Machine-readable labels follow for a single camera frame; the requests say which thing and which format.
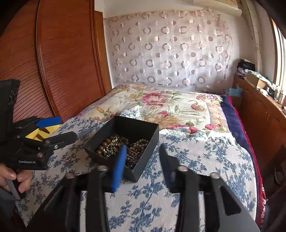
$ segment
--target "wooden dresser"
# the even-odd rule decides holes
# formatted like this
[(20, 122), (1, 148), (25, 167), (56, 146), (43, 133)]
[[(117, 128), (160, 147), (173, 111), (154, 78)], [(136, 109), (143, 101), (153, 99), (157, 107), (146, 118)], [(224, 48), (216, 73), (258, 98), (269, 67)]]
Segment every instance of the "wooden dresser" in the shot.
[(286, 159), (286, 115), (272, 98), (235, 76), (233, 88), (237, 85), (243, 88), (242, 102), (237, 110), (264, 177)]

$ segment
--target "blue floral bedspread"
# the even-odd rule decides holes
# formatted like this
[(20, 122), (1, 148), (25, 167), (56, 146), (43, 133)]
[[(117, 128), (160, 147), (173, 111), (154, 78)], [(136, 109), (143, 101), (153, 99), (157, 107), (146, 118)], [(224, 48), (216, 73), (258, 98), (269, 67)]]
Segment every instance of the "blue floral bedspread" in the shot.
[[(74, 131), (78, 140), (63, 149), (55, 151), (48, 169), (34, 171), (32, 187), (26, 198), (16, 204), (27, 225), (40, 204), (68, 172), (83, 174), (94, 168), (94, 163), (83, 149), (83, 145), (102, 126), (103, 122), (85, 118), (71, 118), (55, 135)], [(141, 178), (137, 183), (122, 180), (116, 193), (106, 193), (109, 225), (112, 231), (162, 232), (174, 231), (180, 195), (170, 194), (164, 183), (159, 160), (159, 145), (164, 144), (169, 155), (177, 157), (182, 165), (196, 173), (209, 175), (217, 172), (238, 196), (255, 219), (257, 191), (253, 163), (249, 153), (239, 145), (210, 142), (196, 136), (190, 138), (160, 134), (156, 146)], [(85, 199), (83, 192), (80, 225), (84, 229)], [(203, 195), (199, 194), (201, 231), (204, 231)]]

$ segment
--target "sheer curtain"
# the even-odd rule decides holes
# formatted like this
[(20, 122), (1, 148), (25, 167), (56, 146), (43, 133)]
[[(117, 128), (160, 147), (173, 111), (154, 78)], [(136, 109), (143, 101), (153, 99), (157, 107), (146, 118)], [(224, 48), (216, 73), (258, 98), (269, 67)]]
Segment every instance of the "sheer curtain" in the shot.
[(225, 88), (233, 40), (211, 11), (154, 11), (105, 19), (111, 78), (116, 83)]

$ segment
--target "brown beads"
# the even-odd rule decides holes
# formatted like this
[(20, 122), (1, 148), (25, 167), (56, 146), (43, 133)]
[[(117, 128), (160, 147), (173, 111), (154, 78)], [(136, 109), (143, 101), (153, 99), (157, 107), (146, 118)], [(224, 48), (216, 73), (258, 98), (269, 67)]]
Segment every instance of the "brown beads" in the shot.
[[(107, 138), (96, 150), (96, 153), (104, 158), (109, 158), (110, 156), (115, 156), (120, 151), (122, 145), (128, 146), (129, 140), (118, 134), (111, 135)], [(140, 157), (143, 155), (146, 147), (148, 145), (148, 140), (140, 139), (135, 143), (132, 143), (127, 148), (127, 158), (125, 166), (129, 169), (133, 169)]]
[(97, 150), (96, 153), (97, 153), (98, 155), (102, 155), (102, 152), (101, 152), (100, 150)]

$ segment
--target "human hand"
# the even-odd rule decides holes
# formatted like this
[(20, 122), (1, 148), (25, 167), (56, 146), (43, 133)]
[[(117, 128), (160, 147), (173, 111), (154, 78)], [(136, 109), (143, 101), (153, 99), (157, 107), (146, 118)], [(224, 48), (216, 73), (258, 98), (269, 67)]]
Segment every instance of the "human hand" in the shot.
[(18, 174), (16, 174), (12, 169), (7, 168), (5, 164), (0, 163), (0, 186), (10, 192), (10, 188), (7, 185), (5, 179), (15, 180), (16, 178), (18, 182), (21, 182), (18, 190), (20, 193), (23, 193), (30, 188), (32, 171), (22, 170)]

